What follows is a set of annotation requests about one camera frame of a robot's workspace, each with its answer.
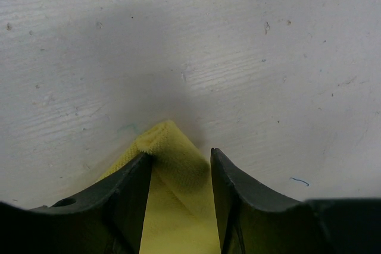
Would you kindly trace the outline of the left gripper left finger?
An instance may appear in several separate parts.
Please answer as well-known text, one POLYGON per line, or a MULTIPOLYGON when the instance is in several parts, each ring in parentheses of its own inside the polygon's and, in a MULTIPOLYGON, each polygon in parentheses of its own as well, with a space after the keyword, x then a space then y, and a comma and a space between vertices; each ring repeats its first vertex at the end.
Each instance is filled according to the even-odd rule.
POLYGON ((2 202, 1 253, 139 253, 152 161, 140 153, 52 206, 2 202))

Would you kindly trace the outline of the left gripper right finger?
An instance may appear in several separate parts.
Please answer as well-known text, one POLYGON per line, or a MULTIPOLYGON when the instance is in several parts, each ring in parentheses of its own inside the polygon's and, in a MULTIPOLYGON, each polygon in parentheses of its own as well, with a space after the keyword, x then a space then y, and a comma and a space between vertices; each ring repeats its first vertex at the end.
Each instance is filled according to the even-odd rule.
POLYGON ((211 178, 222 253, 380 253, 380 199, 300 202, 260 183, 220 149, 211 178))

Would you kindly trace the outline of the yellow towel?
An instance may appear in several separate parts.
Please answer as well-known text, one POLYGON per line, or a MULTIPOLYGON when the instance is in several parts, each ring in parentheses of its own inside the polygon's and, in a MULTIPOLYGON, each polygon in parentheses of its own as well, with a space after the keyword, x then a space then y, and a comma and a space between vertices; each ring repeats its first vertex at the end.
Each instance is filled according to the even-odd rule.
POLYGON ((220 253, 211 167, 172 120, 142 133, 105 178, 139 153, 153 156, 140 253, 220 253))

